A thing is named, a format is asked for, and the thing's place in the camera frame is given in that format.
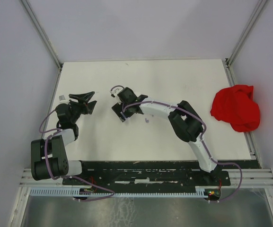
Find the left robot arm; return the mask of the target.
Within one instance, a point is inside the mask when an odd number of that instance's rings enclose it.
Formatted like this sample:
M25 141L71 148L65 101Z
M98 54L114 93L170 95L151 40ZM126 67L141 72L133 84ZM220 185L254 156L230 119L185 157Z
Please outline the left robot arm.
M66 146L75 142L79 136L77 121L81 115L92 114L97 101L90 101L94 91L84 94L69 94L69 100L62 100L48 115L56 113L56 128L39 131L51 133L44 139L31 142L31 173L34 180L57 180L73 176L78 184L89 181L89 172L82 168L80 161L70 161Z

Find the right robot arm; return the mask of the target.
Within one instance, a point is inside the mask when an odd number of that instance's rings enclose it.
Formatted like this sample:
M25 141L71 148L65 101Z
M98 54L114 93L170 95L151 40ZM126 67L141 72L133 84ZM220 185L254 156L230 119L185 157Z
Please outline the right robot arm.
M204 133L206 125L185 100L176 105L156 101L146 95L137 96L132 89L115 86L110 90L111 96L117 103L112 110L124 122L134 114L147 114L169 120L175 135L189 144L195 154L199 167L203 170L202 180L213 185L219 180L219 173L215 170L217 163L206 149Z

